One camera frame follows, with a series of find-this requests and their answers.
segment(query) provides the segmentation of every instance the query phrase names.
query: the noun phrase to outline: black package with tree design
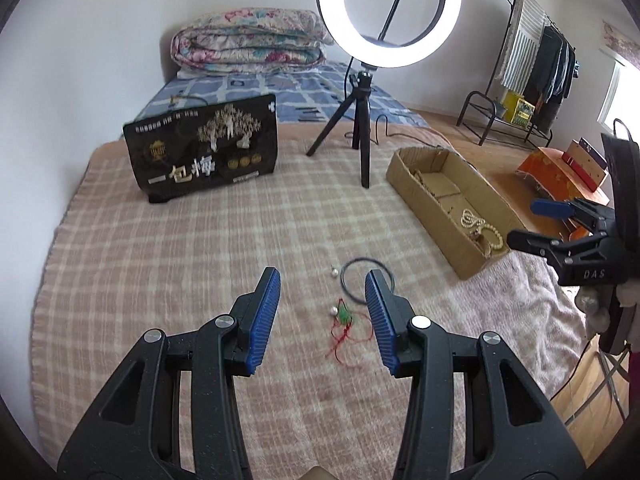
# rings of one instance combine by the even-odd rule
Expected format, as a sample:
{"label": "black package with tree design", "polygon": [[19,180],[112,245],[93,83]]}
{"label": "black package with tree design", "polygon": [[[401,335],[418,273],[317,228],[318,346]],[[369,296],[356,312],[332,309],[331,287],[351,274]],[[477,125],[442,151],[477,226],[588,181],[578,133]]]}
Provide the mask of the black package with tree design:
{"label": "black package with tree design", "polygon": [[151,203],[273,173],[278,158],[272,94],[184,108],[125,124],[133,173]]}

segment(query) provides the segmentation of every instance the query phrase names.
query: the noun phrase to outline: metal screw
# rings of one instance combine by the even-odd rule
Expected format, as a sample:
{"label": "metal screw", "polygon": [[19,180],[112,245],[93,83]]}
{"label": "metal screw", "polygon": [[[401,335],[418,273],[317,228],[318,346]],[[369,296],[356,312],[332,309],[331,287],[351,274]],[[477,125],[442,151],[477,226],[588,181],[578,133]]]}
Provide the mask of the metal screw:
{"label": "metal screw", "polygon": [[426,316],[414,316],[411,320],[411,324],[416,328],[425,329],[431,326],[431,319]]}
{"label": "metal screw", "polygon": [[489,345],[497,345],[502,341],[500,336],[495,332],[487,332],[485,334],[482,334],[482,339],[484,339],[484,342],[488,343]]}
{"label": "metal screw", "polygon": [[233,319],[231,316],[220,316],[216,318],[216,326],[218,328],[229,328],[235,322],[236,320]]}
{"label": "metal screw", "polygon": [[151,330],[147,330],[145,332],[145,341],[147,343],[155,343],[162,339],[162,332],[160,332],[157,328],[153,328]]}

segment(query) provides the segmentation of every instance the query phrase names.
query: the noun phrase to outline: white glove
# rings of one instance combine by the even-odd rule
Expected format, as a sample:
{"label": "white glove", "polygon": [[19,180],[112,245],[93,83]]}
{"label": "white glove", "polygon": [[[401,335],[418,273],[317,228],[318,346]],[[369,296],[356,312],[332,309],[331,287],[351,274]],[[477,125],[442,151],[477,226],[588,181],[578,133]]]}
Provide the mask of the white glove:
{"label": "white glove", "polygon": [[[617,288],[618,301],[623,308],[631,308],[640,303],[640,280],[629,280]],[[587,315],[587,332],[593,336],[609,329],[609,305],[600,305],[594,288],[582,286],[575,297],[575,306]],[[636,312],[626,341],[632,352],[640,352],[640,312]]]}

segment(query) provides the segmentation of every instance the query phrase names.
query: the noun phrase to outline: ring light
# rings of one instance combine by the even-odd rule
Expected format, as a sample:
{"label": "ring light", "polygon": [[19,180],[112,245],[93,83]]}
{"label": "ring light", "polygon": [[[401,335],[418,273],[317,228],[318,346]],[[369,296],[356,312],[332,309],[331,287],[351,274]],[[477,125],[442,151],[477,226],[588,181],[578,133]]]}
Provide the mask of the ring light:
{"label": "ring light", "polygon": [[453,31],[461,6],[462,0],[445,0],[440,19],[425,37],[404,46],[385,46],[360,35],[349,19],[344,0],[318,0],[324,24],[336,43],[350,56],[381,68],[411,65],[433,54]]}

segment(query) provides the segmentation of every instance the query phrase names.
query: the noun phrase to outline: clothes rack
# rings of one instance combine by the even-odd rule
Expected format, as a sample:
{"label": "clothes rack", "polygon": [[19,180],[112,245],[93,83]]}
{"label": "clothes rack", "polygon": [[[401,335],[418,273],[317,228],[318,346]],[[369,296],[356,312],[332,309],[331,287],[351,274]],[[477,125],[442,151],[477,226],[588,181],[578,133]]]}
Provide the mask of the clothes rack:
{"label": "clothes rack", "polygon": [[[498,67],[500,66],[502,55],[507,45],[507,39],[509,37],[511,27],[513,27],[513,17],[516,9],[516,0],[513,0],[513,2],[509,2],[509,3],[511,6],[509,21],[507,24],[507,28],[504,32],[504,37],[502,38],[502,46],[500,48],[500,52],[498,53],[498,57],[495,61],[494,70],[492,71],[491,77],[489,78],[489,82],[486,86],[486,90],[484,92],[473,91],[469,93],[469,95],[466,97],[465,104],[463,105],[462,110],[460,111],[460,116],[458,117],[457,126],[464,126],[468,130],[470,130],[476,137],[478,137],[479,146],[484,145],[485,141],[487,140],[492,140],[493,142],[500,142],[501,144],[517,146],[519,148],[523,146],[525,147],[530,146],[532,148],[537,148],[538,145],[532,142],[532,138],[539,138],[539,139],[542,139],[542,141],[545,143],[545,147],[548,148],[549,145],[551,144],[551,141],[553,140],[553,130],[549,129],[548,134],[546,134],[545,132],[539,130],[538,127],[533,122],[529,123],[529,126],[524,127],[524,126],[518,126],[517,124],[513,124],[508,121],[505,121],[503,118],[498,116],[497,104],[495,100],[489,97],[489,92],[491,91],[492,85],[494,84],[495,75],[498,72]],[[555,30],[564,38],[564,34],[562,34],[559,27],[548,16],[548,14],[545,13],[545,17],[546,17],[547,25],[550,25],[553,28],[555,28]],[[483,104],[485,105],[476,104],[476,102],[472,102],[474,98],[482,99],[484,101]],[[485,118],[488,119],[488,123],[481,133],[477,132],[471,124],[469,124],[468,122],[465,122],[466,113],[469,107],[480,112]],[[495,127],[499,125],[506,126],[508,128],[508,131],[505,131],[504,129],[496,130]],[[507,140],[496,139],[495,137],[490,138],[489,135],[492,132],[494,134],[499,134],[501,136],[515,138],[520,142],[509,142]]]}

